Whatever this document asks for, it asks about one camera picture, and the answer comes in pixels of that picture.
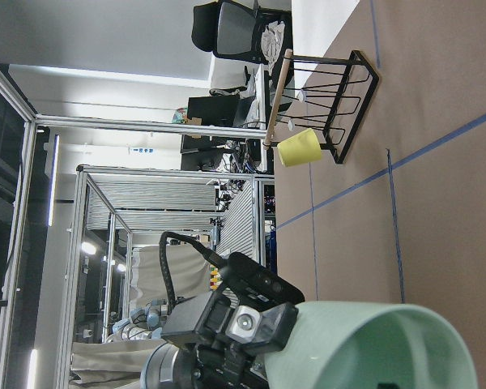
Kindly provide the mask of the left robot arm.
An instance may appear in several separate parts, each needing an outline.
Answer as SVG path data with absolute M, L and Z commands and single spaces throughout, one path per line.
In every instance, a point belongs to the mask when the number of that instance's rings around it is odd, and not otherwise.
M 148 358 L 143 388 L 267 388 L 264 354 L 281 351 L 296 323 L 290 302 L 260 312 L 222 293 L 178 304 Z

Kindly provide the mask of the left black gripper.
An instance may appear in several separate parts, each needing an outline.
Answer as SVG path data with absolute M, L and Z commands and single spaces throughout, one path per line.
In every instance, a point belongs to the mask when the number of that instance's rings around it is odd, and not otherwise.
M 290 302 L 244 291 L 216 290 L 173 309 L 162 337 L 178 348 L 176 388 L 268 388 L 258 354 L 284 349 L 299 310 Z

